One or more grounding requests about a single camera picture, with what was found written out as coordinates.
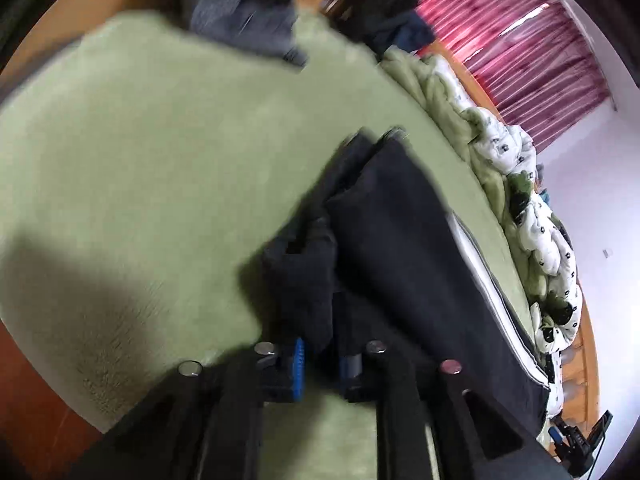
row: curtain fold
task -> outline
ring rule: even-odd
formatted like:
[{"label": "curtain fold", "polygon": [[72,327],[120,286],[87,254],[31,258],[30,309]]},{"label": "curtain fold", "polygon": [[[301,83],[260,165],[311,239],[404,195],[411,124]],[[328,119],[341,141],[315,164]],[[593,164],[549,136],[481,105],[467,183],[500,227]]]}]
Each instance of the curtain fold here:
[{"label": "curtain fold", "polygon": [[593,53],[559,0],[418,1],[418,14],[539,151],[609,97]]}]

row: wooden floor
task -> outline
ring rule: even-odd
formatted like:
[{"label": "wooden floor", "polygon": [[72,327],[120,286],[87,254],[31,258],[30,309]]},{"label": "wooden floor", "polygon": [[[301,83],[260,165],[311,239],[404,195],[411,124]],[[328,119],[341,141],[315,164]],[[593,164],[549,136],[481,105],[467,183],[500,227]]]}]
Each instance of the wooden floor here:
[{"label": "wooden floor", "polygon": [[31,478],[58,480],[99,437],[47,386],[0,322],[0,439]]}]

